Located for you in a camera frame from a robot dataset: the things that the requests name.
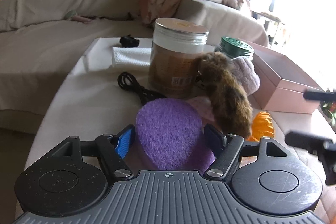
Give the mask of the brown furry tail keychain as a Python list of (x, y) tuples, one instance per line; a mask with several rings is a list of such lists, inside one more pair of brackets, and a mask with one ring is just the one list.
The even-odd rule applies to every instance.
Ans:
[(253, 108), (234, 75), (231, 60), (221, 52), (203, 53), (197, 58), (197, 65), (218, 127), (224, 134), (249, 139)]

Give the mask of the purple fuzzy sponge pad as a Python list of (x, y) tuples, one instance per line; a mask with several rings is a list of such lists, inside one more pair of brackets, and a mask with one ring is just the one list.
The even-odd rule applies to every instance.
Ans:
[(143, 161), (153, 169), (203, 173), (215, 160), (206, 145), (201, 116), (186, 101), (148, 102), (137, 113), (135, 129)]

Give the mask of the lavender fluffy sock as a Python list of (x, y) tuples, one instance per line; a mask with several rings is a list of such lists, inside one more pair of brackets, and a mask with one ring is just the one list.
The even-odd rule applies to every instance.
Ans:
[(255, 72), (255, 67), (250, 59), (245, 56), (235, 57), (231, 60), (234, 67), (233, 73), (241, 83), (248, 96), (258, 91), (260, 78)]

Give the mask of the pink cardboard box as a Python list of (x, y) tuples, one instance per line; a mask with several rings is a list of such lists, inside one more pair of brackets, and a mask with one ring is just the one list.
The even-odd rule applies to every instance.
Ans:
[(319, 102), (303, 97), (307, 89), (321, 91), (321, 87), (287, 56), (259, 44), (248, 42), (254, 48), (252, 63), (260, 78), (260, 87), (253, 94), (259, 106), (266, 111), (312, 114)]

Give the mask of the white table cloth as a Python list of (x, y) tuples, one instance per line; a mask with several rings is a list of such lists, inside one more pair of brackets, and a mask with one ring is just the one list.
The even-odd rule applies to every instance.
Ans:
[[(119, 69), (112, 67), (112, 49), (117, 38), (92, 42), (63, 81), (37, 131), (25, 168), (71, 135), (94, 140), (104, 134), (116, 134), (135, 123), (141, 107), (137, 95), (125, 92), (117, 84)], [(335, 142), (335, 132), (322, 114), (282, 113), (271, 111), (275, 139), (297, 155), (310, 170), (319, 175), (323, 192), (315, 213), (325, 222), (335, 219), (335, 186), (327, 186), (322, 164), (307, 151), (287, 147), (284, 137), (290, 130), (320, 135)]]

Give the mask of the white folded towel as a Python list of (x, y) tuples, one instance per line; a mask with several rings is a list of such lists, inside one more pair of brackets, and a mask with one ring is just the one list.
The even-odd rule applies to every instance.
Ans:
[(151, 48), (113, 47), (112, 66), (115, 68), (148, 67), (150, 55)]

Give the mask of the green-lidded glass jar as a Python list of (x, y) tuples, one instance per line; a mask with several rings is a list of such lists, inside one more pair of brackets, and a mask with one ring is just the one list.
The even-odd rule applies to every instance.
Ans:
[(240, 39), (222, 36), (220, 43), (215, 47), (215, 52), (221, 52), (230, 59), (244, 56), (249, 60), (253, 60), (254, 48)]

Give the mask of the small black clip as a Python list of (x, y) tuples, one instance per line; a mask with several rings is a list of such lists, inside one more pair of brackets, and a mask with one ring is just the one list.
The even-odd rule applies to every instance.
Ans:
[(120, 38), (120, 44), (123, 48), (134, 48), (139, 46), (139, 39), (131, 35), (123, 36)]

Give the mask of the tall tan lidded canister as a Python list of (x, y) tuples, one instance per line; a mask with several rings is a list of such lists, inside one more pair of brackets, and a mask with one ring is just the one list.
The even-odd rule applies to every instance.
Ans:
[(208, 29), (186, 20), (158, 18), (155, 21), (149, 65), (149, 84), (174, 98), (188, 97), (198, 71)]

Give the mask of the beige sofa with cover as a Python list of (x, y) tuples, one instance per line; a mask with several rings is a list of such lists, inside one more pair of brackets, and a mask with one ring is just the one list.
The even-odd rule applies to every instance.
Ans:
[[(71, 10), (92, 21), (65, 20)], [(139, 0), (1, 0), (1, 128), (36, 133), (94, 39), (150, 38), (138, 12)]]

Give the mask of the small doll on sofa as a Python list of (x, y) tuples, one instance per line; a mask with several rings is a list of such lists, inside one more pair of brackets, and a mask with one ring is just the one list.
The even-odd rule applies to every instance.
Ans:
[(74, 22), (80, 22), (84, 24), (88, 24), (92, 21), (90, 18), (86, 18), (84, 16), (78, 15), (78, 13), (74, 10), (67, 12), (64, 16), (64, 19), (74, 21)]

